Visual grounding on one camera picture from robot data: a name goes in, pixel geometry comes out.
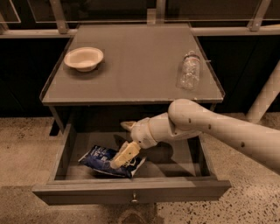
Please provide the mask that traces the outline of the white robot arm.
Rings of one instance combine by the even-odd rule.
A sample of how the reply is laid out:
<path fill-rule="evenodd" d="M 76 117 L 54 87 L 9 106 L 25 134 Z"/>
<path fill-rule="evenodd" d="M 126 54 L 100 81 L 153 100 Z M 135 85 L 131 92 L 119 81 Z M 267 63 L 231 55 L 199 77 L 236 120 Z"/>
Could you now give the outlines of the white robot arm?
<path fill-rule="evenodd" d="M 191 100 L 177 99 L 161 115 L 122 122 L 121 126 L 130 132 L 132 141 L 124 143 L 111 160 L 114 169 L 130 161 L 141 149 L 204 132 L 272 171 L 280 172 L 279 130 L 216 114 Z"/>

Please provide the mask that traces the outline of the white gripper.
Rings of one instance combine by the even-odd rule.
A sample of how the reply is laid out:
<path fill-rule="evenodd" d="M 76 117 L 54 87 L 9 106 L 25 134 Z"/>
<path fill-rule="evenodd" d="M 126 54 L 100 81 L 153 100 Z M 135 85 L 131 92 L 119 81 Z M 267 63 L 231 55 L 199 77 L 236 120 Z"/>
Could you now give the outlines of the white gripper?
<path fill-rule="evenodd" d="M 153 138 L 149 126 L 150 118 L 144 118 L 138 122 L 128 121 L 121 122 L 120 125 L 127 131 L 134 142 L 125 142 L 121 149 L 110 161 L 113 169 L 118 169 L 132 158 L 138 155 L 141 149 L 149 149 L 158 144 Z"/>

